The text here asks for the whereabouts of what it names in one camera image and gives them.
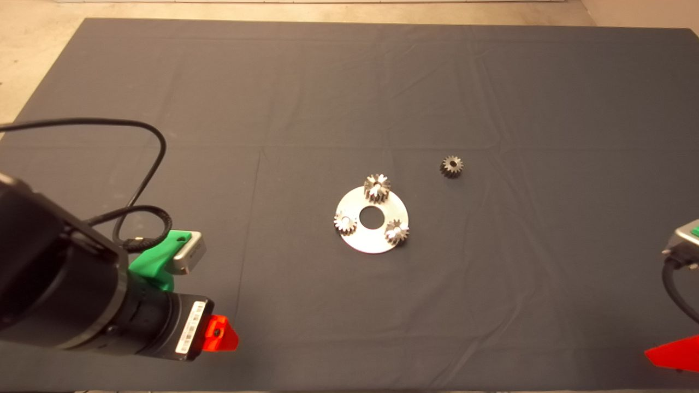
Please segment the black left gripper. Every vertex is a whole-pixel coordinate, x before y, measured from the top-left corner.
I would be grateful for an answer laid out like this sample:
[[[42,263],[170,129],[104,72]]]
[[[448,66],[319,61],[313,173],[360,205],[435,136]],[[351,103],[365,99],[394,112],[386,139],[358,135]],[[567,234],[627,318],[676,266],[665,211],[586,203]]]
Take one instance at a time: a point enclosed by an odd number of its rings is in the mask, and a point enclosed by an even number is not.
[[[194,361],[203,351],[233,352],[239,343],[229,318],[212,315],[212,299],[159,289],[128,291],[116,316],[116,353]]]

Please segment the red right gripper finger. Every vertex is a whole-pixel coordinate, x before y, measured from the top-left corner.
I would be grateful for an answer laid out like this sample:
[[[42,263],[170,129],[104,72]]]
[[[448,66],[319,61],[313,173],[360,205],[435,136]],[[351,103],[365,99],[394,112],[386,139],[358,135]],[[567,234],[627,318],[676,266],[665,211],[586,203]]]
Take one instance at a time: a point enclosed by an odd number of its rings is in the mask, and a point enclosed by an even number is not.
[[[698,373],[698,335],[644,351],[656,367]]]

